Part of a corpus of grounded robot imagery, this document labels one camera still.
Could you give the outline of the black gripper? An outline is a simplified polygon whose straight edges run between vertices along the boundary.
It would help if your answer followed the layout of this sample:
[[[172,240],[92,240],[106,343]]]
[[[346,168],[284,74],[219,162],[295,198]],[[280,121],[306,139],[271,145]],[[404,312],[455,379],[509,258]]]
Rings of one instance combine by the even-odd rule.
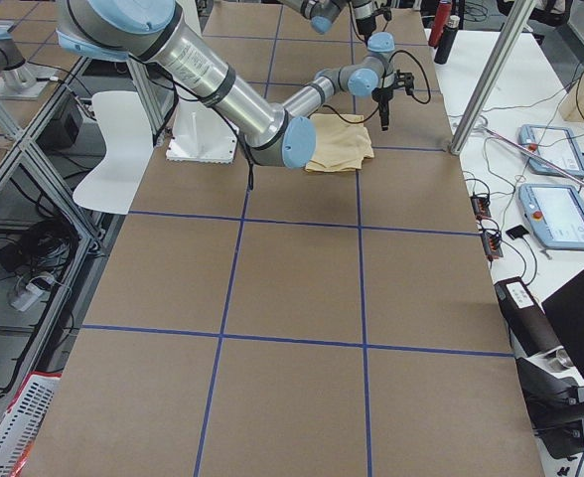
[[[373,100],[377,103],[382,131],[387,131],[390,124],[389,103],[393,100],[393,87],[378,87],[373,91]]]
[[[356,19],[356,26],[359,35],[371,35],[375,31],[375,18]]]

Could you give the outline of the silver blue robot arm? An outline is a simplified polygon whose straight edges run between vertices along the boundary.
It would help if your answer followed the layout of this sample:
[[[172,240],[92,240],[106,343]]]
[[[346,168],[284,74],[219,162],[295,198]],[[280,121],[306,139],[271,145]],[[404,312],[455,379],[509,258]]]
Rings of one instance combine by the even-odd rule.
[[[185,19],[175,1],[60,1],[60,46],[79,56],[157,64],[197,100],[243,134],[246,152],[261,166],[303,168],[316,149],[309,116],[334,94],[368,97],[395,78],[394,39],[366,36],[355,65],[325,69],[283,103],[270,103],[219,57]]]
[[[373,1],[347,0],[281,0],[280,3],[310,21],[319,34],[326,34],[344,10],[352,8],[358,34],[368,38],[376,30],[376,8]]]

